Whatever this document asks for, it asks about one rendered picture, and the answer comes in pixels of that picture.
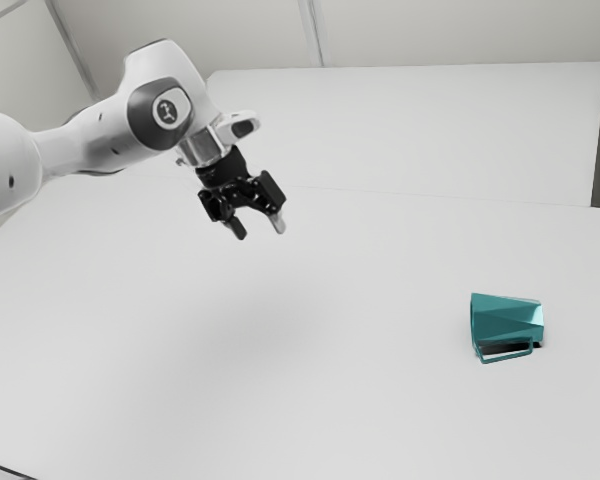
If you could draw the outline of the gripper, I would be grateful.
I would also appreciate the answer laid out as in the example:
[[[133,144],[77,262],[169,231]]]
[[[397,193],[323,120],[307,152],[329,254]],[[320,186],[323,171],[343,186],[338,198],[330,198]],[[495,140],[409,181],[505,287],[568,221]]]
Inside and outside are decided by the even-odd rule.
[[[238,240],[247,236],[247,230],[235,215],[236,209],[242,207],[265,214],[278,234],[285,233],[282,207],[286,195],[266,170],[252,176],[237,146],[217,162],[197,167],[194,172],[202,184],[198,197],[207,215],[212,222],[222,222]]]

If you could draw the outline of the teal faceted mug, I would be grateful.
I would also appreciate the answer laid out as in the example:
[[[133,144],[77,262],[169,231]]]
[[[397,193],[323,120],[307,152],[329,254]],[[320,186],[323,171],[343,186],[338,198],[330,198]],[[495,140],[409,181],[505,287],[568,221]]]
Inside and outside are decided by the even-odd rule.
[[[527,356],[544,341],[539,300],[472,293],[471,343],[483,365]]]

